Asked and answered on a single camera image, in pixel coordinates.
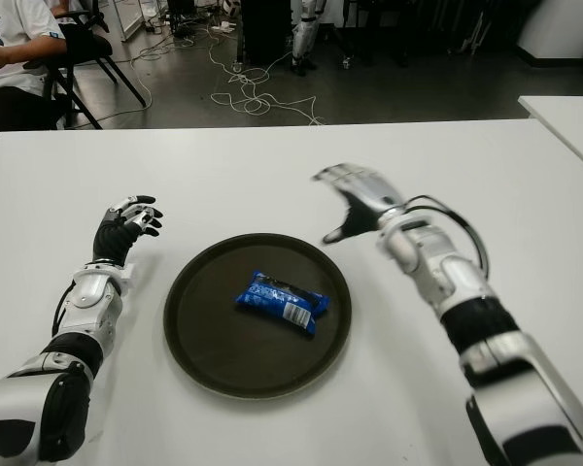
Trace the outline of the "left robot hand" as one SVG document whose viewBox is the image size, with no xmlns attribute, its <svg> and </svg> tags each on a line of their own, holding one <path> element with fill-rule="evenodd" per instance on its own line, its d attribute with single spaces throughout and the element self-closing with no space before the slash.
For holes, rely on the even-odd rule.
<svg viewBox="0 0 583 466">
<path fill-rule="evenodd" d="M 132 195 L 112 205 L 102 217 L 93 239 L 92 262 L 123 267 L 142 236 L 157 237 L 163 213 L 149 195 Z"/>
</svg>

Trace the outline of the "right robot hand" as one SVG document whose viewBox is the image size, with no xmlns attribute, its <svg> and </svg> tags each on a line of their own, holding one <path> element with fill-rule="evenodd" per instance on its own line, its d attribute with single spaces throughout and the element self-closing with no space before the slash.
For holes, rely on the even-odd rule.
<svg viewBox="0 0 583 466">
<path fill-rule="evenodd" d="M 405 211 L 406 201 L 399 192 L 367 167 L 341 163 L 324 168 L 312 180 L 329 184 L 348 206 L 343 223 L 323 237 L 325 245 L 378 231 L 388 218 Z"/>
</svg>

